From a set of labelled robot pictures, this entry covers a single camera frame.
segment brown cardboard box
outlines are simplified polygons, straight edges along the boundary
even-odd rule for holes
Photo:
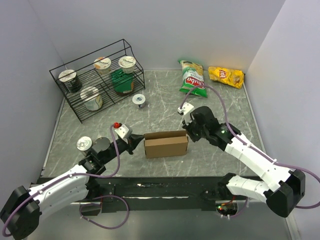
[[[182,156],[187,153],[188,137],[185,130],[160,131],[144,134],[147,159]]]

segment tin can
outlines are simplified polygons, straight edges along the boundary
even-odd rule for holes
[[[132,102],[138,109],[142,109],[146,105],[146,97],[143,94],[136,94],[133,96]]]
[[[59,80],[60,82],[64,83],[65,87],[70,93],[76,93],[82,87],[82,83],[78,79],[77,73],[72,69],[61,72],[59,74]]]
[[[90,148],[92,147],[92,140],[88,136],[82,136],[76,142],[76,148],[86,157]]]
[[[94,86],[81,90],[80,98],[83,100],[85,107],[90,111],[99,110],[103,104],[99,90]]]

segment green container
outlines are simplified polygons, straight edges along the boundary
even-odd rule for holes
[[[118,94],[129,94],[134,89],[134,75],[132,73],[124,73],[122,69],[118,69],[111,73],[111,79],[114,90]]]

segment black wire rack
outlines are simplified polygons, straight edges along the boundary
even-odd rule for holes
[[[118,61],[124,56],[132,56],[135,58],[136,64],[134,66],[134,71],[130,74],[123,74],[120,82],[114,82],[112,81],[112,73],[121,68]],[[93,64],[99,57],[109,58],[111,60],[110,72],[108,74],[99,74],[94,67]],[[60,81],[60,78],[58,77],[59,74],[66,69],[74,70],[78,81],[81,82],[82,86],[77,92],[71,92],[66,84]],[[138,91],[146,89],[144,69],[135,57],[131,45],[125,39],[121,39],[91,53],[78,57],[75,60],[57,66],[49,70],[49,72],[60,88],[65,100],[81,123]],[[119,95],[119,93],[115,91],[115,88],[128,81],[133,82],[133,91],[126,95]],[[98,89],[102,99],[102,106],[98,110],[88,110],[85,105],[86,99],[92,98],[95,93],[91,93],[91,95],[88,94],[86,98],[80,97],[81,90],[87,87],[95,87]]]

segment can lid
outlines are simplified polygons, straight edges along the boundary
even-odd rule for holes
[[[66,83],[74,79],[76,76],[77,73],[74,70],[68,69],[59,74],[59,80],[63,83]]]
[[[94,86],[88,86],[85,89],[82,89],[80,93],[80,98],[85,102],[90,101],[98,96],[99,90]]]
[[[78,141],[76,142],[76,147],[80,150],[80,151],[86,151],[89,148],[91,148],[92,146],[92,140],[90,137],[88,136],[82,136],[78,139]]]
[[[136,64],[136,59],[133,56],[123,56],[119,59],[119,65],[122,68],[131,68]]]
[[[104,56],[98,57],[96,60],[94,60],[95,63],[93,64],[93,66],[96,69],[107,69],[108,67],[110,67],[111,65],[111,60],[110,58],[106,57],[104,58]]]
[[[136,94],[132,98],[132,102],[137,105],[144,104],[145,101],[146,101],[146,97],[143,94]]]

